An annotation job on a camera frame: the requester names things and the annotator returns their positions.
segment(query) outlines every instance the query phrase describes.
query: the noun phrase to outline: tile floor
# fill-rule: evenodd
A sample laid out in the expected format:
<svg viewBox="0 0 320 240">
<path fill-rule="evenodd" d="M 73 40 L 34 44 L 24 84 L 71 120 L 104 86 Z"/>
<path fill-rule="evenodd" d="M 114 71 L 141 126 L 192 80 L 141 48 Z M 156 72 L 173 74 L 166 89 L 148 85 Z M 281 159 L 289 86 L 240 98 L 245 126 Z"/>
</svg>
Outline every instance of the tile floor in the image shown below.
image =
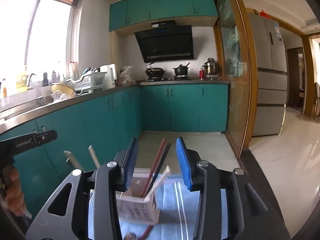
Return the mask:
<svg viewBox="0 0 320 240">
<path fill-rule="evenodd" d="M 252 138 L 250 150 L 293 237 L 320 199 L 320 124 L 287 108 L 280 135 Z"/>
<path fill-rule="evenodd" d="M 173 174 L 180 174 L 180 166 L 175 151 L 176 140 L 179 136 L 183 137 L 188 149 L 197 151 L 202 159 L 209 161 L 218 169 L 233 171 L 233 169 L 240 167 L 224 134 L 153 132 L 145 132 L 139 139 L 139 154 L 136 167 L 151 168 L 162 138 L 166 137 L 167 142 L 171 143 L 171 148 L 162 169 L 169 165 Z"/>
</svg>

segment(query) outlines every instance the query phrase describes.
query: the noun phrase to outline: refrigerator door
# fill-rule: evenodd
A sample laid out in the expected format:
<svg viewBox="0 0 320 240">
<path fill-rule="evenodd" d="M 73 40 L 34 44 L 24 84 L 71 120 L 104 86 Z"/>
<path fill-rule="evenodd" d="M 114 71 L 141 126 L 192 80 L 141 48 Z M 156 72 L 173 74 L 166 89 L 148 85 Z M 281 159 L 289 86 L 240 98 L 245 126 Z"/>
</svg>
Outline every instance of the refrigerator door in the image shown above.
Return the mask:
<svg viewBox="0 0 320 240">
<path fill-rule="evenodd" d="M 287 91 L 258 89 L 258 104 L 284 105 L 287 102 Z"/>
<path fill-rule="evenodd" d="M 262 16 L 248 13 L 256 49 L 257 67 L 271 69 L 270 44 Z"/>
<path fill-rule="evenodd" d="M 271 68 L 273 70 L 287 72 L 284 43 L 279 31 L 279 24 L 278 22 L 265 17 L 263 17 L 263 21 L 270 44 Z"/>
<path fill-rule="evenodd" d="M 258 88 L 287 90 L 287 75 L 258 71 Z"/>
<path fill-rule="evenodd" d="M 284 106 L 258 106 L 252 136 L 280 133 L 284 111 Z"/>
</svg>

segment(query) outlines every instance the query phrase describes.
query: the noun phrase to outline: finger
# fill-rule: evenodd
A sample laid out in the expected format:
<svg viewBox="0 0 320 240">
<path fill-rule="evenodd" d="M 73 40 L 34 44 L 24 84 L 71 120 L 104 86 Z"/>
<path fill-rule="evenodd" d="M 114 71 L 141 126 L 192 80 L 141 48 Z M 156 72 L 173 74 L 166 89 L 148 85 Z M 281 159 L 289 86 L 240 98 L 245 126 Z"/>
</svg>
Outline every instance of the finger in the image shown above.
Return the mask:
<svg viewBox="0 0 320 240">
<path fill-rule="evenodd" d="M 20 208 L 20 210 L 18 211 L 15 211 L 14 214 L 17 216 L 17 217 L 21 217 L 25 214 L 25 210 L 26 210 L 26 203 L 23 202 L 22 204 L 22 207 Z"/>
<path fill-rule="evenodd" d="M 19 172 L 15 167 L 10 170 L 9 178 L 11 181 L 16 181 L 19 178 Z"/>
<path fill-rule="evenodd" d="M 19 197 L 9 200 L 8 207 L 11 212 L 20 210 L 23 204 L 24 194 L 21 192 Z"/>
<path fill-rule="evenodd" d="M 20 193 L 21 193 L 21 182 L 18 179 L 11 183 L 10 187 L 7 190 L 7 195 L 5 199 L 10 200 L 12 198 L 16 198 L 20 196 Z"/>
</svg>

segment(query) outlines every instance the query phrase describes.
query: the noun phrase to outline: red bottle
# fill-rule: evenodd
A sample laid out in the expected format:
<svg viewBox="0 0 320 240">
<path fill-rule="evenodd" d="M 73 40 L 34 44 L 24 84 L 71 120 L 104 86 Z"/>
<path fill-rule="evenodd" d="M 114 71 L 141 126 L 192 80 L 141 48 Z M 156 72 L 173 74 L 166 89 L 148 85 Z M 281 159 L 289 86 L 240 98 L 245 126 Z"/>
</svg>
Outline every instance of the red bottle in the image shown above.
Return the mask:
<svg viewBox="0 0 320 240">
<path fill-rule="evenodd" d="M 200 68 L 200 71 L 199 71 L 199 79 L 200 79 L 200 80 L 204 80 L 204 70 L 203 70 L 203 68 Z"/>
</svg>

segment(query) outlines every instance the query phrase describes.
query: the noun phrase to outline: striped towel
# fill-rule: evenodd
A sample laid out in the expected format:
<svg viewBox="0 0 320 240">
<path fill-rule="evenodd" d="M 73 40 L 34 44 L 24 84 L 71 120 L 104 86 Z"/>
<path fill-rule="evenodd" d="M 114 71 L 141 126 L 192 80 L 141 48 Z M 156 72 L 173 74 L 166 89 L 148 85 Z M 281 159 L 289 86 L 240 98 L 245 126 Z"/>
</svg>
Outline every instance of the striped towel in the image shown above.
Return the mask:
<svg viewBox="0 0 320 240">
<path fill-rule="evenodd" d="M 156 190 L 156 204 L 160 210 L 159 223 L 153 227 L 148 239 L 150 240 L 192 240 L 196 225 L 199 205 L 199 191 L 190 192 L 183 183 L 181 176 L 169 176 L 163 185 Z M 228 210 L 226 192 L 221 190 L 222 228 L 221 239 L 228 237 Z M 89 204 L 89 238 L 93 236 L 93 201 Z M 132 224 L 120 220 L 122 236 L 135 233 L 141 236 L 146 225 Z"/>
</svg>

